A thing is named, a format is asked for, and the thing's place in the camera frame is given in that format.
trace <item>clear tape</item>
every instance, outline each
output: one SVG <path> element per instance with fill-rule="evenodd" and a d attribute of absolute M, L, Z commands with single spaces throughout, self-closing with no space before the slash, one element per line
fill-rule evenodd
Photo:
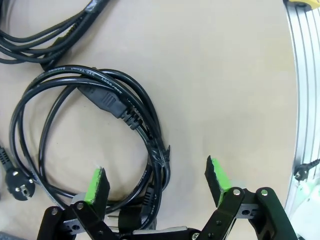
<path fill-rule="evenodd" d="M 91 0 L 89 4 L 85 7 L 87 13 L 93 13 L 96 11 L 96 6 L 104 0 Z"/>

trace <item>coiled cable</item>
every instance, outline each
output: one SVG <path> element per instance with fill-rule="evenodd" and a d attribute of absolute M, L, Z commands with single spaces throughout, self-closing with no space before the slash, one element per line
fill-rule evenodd
<path fill-rule="evenodd" d="M 56 77 L 61 74 L 75 74 L 75 76 Z M 124 84 L 128 85 L 138 97 L 136 97 L 135 93 L 131 92 Z M 35 160 L 29 153 L 24 135 L 23 118 L 25 105 L 37 94 L 59 86 L 66 87 L 55 100 L 44 123 L 39 143 L 37 160 L 39 168 L 37 169 L 34 162 Z M 27 87 L 12 114 L 9 129 L 9 143 L 10 150 L 13 154 L 13 160 L 28 178 L 32 178 L 45 190 L 55 204 L 61 208 L 66 207 L 66 204 L 58 195 L 73 198 L 75 193 L 53 186 L 48 182 L 45 168 L 46 142 L 50 126 L 52 125 L 59 107 L 69 94 L 76 88 L 81 87 L 95 88 L 115 94 L 119 98 L 119 101 L 126 106 L 126 110 L 121 115 L 121 118 L 131 127 L 131 129 L 138 132 L 146 146 L 149 161 L 139 183 L 125 199 L 121 201 L 110 201 L 108 203 L 110 206 L 106 209 L 106 214 L 109 214 L 123 206 L 141 203 L 141 198 L 138 197 L 138 195 L 143 191 L 153 175 L 154 204 L 149 216 L 139 228 L 146 229 L 158 214 L 162 191 L 167 187 L 170 180 L 170 148 L 166 149 L 162 140 L 160 123 L 154 105 L 146 91 L 131 76 L 117 70 L 97 70 L 80 65 L 64 65 L 40 74 Z M 27 160 L 28 167 L 22 163 L 18 155 L 16 129 L 18 131 L 19 143 L 24 157 Z"/>
<path fill-rule="evenodd" d="M 85 34 L 108 2 L 109 0 L 92 0 L 78 14 L 32 36 L 19 38 L 0 30 L 0 52 L 13 58 L 0 58 L 0 63 L 30 62 L 41 64 L 45 71 L 53 68 L 67 50 Z M 34 49 L 67 30 L 68 32 L 58 37 L 53 45 Z"/>

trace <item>plug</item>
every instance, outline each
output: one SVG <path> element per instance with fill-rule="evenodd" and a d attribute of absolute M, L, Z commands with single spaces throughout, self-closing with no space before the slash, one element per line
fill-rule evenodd
<path fill-rule="evenodd" d="M 128 108 L 119 97 L 111 91 L 92 86 L 78 86 L 78 90 L 98 108 L 112 113 L 117 119 L 120 118 Z"/>
<path fill-rule="evenodd" d="M 152 211 L 155 200 L 154 196 L 154 187 L 149 184 L 141 206 L 126 206 L 120 209 L 118 216 L 108 216 L 109 219 L 117 219 L 118 221 L 118 227 L 110 226 L 110 228 L 112 230 L 119 230 L 119 233 L 132 233 L 134 230 L 137 230 Z M 147 229 L 156 230 L 156 226 L 157 219 L 154 219 Z"/>
<path fill-rule="evenodd" d="M 309 170 L 314 168 L 320 163 L 320 159 L 314 160 L 310 163 L 303 163 L 294 168 L 293 175 L 298 181 L 303 181 L 308 178 Z"/>
<path fill-rule="evenodd" d="M 26 201 L 31 198 L 36 190 L 34 181 L 29 179 L 20 168 L 13 165 L 3 147 L 0 147 L 0 161 L 6 172 L 5 183 L 9 193 L 19 201 Z"/>

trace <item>green gripper pad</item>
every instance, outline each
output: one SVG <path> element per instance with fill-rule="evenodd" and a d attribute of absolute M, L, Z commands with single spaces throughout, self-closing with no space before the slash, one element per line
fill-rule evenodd
<path fill-rule="evenodd" d="M 110 184 L 105 169 L 103 167 L 97 168 L 94 171 L 84 201 L 94 209 L 102 220 L 105 218 L 109 191 Z"/>
<path fill-rule="evenodd" d="M 231 188 L 230 180 L 217 159 L 208 156 L 206 160 L 205 178 L 208 182 L 214 203 L 219 207 L 224 194 Z"/>

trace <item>white surface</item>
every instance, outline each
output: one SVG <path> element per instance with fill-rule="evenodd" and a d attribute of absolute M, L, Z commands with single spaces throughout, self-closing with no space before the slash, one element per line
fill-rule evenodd
<path fill-rule="evenodd" d="M 305 240 L 318 240 L 320 216 L 320 185 L 316 186 L 292 214 L 291 223 L 297 234 Z"/>

